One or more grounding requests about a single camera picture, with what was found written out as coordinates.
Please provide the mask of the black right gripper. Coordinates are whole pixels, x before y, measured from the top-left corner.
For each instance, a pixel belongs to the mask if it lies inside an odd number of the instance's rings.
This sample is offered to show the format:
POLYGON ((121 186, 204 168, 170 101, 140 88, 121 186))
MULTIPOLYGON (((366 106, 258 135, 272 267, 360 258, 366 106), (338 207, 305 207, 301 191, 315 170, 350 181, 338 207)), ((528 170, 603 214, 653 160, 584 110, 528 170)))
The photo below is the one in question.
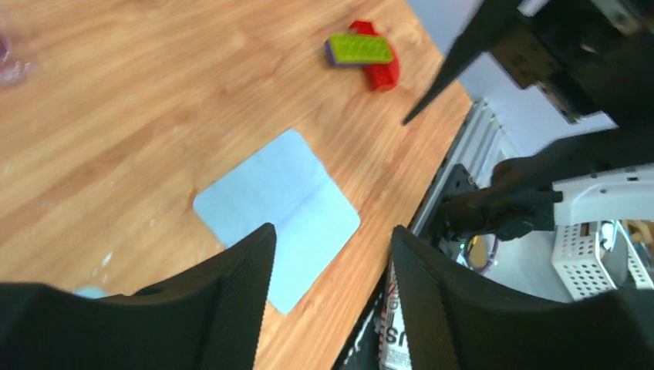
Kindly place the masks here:
POLYGON ((596 113, 618 125, 653 117, 651 1, 549 1, 532 16, 520 4, 480 3, 404 126, 490 49, 520 89, 538 87, 571 124, 596 113))

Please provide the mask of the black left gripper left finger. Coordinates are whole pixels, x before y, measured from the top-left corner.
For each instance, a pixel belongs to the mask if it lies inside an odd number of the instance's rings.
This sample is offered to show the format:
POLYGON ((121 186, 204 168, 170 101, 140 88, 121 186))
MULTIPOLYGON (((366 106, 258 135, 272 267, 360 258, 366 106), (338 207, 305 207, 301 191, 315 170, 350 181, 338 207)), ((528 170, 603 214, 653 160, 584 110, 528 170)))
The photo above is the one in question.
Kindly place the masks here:
POLYGON ((47 284, 1 286, 3 369, 250 369, 276 233, 233 247, 130 296, 90 299, 47 284))

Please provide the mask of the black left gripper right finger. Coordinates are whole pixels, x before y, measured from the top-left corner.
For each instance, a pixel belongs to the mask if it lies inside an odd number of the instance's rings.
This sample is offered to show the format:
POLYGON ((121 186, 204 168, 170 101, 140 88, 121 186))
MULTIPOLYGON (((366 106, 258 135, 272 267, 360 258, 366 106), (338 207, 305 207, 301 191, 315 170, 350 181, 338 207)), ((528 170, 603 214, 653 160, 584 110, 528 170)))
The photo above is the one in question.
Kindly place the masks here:
POLYGON ((489 280, 403 226, 391 250, 415 369, 651 369, 653 293, 569 304, 489 280))

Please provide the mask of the flag print glasses case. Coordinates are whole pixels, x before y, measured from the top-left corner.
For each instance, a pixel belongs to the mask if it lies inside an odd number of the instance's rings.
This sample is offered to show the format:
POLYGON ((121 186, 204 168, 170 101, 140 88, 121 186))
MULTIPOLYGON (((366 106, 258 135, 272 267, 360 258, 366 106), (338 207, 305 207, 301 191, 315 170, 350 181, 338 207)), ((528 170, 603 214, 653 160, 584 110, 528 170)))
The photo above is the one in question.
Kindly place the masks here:
POLYGON ((369 297, 333 369, 411 369, 394 264, 369 297))

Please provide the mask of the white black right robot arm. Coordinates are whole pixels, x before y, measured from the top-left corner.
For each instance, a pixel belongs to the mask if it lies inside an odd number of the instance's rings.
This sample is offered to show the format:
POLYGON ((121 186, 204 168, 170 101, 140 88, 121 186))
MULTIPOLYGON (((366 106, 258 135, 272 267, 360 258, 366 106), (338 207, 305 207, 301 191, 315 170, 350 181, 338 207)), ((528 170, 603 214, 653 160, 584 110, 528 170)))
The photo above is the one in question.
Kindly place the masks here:
POLYGON ((519 6, 482 1, 405 120, 488 53, 519 88, 537 86, 568 122, 603 113, 615 128, 504 160, 485 188, 448 180, 415 219, 429 241, 479 234, 508 241, 557 226, 653 217, 653 3, 548 1, 533 15, 519 6))

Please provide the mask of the pink transparent sunglasses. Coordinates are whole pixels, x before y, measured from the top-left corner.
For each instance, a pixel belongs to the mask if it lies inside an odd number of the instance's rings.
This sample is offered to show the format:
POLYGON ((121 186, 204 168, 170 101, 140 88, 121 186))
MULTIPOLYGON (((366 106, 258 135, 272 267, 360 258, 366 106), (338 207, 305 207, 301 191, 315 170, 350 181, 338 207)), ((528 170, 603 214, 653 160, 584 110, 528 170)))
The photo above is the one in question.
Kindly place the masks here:
POLYGON ((1 12, 1 89, 24 81, 35 68, 32 45, 6 12, 1 12))

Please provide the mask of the red toy arch block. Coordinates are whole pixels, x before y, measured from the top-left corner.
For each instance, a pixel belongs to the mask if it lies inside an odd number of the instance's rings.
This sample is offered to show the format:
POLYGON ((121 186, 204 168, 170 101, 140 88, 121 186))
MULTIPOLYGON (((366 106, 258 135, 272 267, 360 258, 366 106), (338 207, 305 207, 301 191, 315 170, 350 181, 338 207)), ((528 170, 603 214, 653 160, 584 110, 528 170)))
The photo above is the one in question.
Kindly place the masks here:
POLYGON ((371 91, 386 92, 394 89, 399 81, 400 67, 396 50, 390 44, 388 39, 376 31, 374 24, 371 21, 355 20, 349 26, 349 30, 353 31, 357 35, 378 36, 387 41, 393 60, 387 64, 372 64, 363 66, 361 70, 366 76, 366 80, 371 91))

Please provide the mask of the green toy brick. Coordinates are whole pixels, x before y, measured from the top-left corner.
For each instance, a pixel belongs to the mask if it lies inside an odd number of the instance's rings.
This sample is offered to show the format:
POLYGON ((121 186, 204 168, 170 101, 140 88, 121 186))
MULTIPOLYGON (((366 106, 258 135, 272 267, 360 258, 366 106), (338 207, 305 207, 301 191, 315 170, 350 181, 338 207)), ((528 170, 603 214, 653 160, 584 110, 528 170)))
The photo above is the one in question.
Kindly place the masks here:
POLYGON ((394 59, 389 43, 376 35, 332 35, 325 41, 325 52, 333 66, 385 65, 394 59))

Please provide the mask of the right light blue cloth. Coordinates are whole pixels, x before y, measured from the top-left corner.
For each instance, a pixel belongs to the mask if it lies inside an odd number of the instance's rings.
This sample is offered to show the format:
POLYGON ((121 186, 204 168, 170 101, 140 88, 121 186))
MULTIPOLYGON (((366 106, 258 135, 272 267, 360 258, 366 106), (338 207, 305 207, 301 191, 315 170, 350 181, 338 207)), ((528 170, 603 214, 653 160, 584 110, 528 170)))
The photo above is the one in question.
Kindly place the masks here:
POLYGON ((360 225, 357 210, 293 129, 199 193, 193 207, 225 247, 264 223, 275 226, 268 300, 284 315, 360 225))

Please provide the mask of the white perforated basket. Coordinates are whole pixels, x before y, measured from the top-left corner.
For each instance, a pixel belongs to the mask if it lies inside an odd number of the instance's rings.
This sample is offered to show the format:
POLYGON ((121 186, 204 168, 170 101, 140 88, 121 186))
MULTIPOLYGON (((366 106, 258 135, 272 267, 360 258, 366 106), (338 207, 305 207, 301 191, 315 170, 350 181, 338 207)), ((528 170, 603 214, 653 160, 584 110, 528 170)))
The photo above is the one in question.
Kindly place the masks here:
POLYGON ((551 263, 575 301, 620 288, 653 289, 646 266, 617 220, 558 226, 551 263))

